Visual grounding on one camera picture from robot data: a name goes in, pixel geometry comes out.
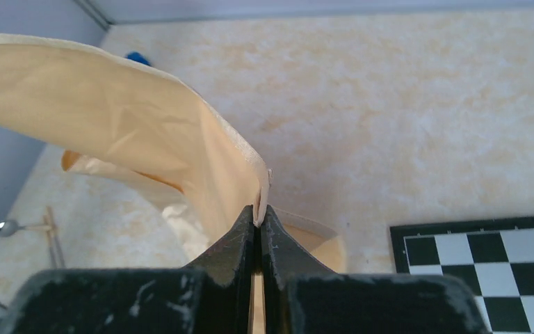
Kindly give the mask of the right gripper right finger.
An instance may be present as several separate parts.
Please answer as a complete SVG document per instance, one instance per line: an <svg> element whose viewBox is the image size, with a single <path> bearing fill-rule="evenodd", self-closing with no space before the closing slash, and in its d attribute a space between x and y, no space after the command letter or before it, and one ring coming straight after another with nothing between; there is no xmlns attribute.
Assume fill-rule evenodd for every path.
<svg viewBox="0 0 534 334"><path fill-rule="evenodd" d="M285 286L297 276L333 274L301 246L285 229L268 205L260 227L261 269L266 286Z"/></svg>

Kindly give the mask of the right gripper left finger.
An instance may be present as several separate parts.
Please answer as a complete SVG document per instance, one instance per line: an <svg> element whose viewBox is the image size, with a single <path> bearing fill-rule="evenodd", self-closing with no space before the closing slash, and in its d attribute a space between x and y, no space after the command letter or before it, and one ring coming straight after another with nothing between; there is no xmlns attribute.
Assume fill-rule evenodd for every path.
<svg viewBox="0 0 534 334"><path fill-rule="evenodd" d="M203 270L220 286L230 286L243 278L250 278L254 272L252 206L244 207L233 226L185 267Z"/></svg>

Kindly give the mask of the orange cloth napkin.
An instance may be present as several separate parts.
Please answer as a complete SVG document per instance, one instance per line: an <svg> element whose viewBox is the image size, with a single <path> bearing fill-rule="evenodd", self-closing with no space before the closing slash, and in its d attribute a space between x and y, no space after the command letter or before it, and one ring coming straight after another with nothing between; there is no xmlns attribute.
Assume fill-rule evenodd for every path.
<svg viewBox="0 0 534 334"><path fill-rule="evenodd" d="M0 333L248 333L270 176L263 159L174 76L77 42L0 34L0 126L181 191L215 228L252 206L254 272L220 286L201 269L50 269ZM218 233L218 240L226 232ZM344 333L341 276L264 284L267 333Z"/></svg>

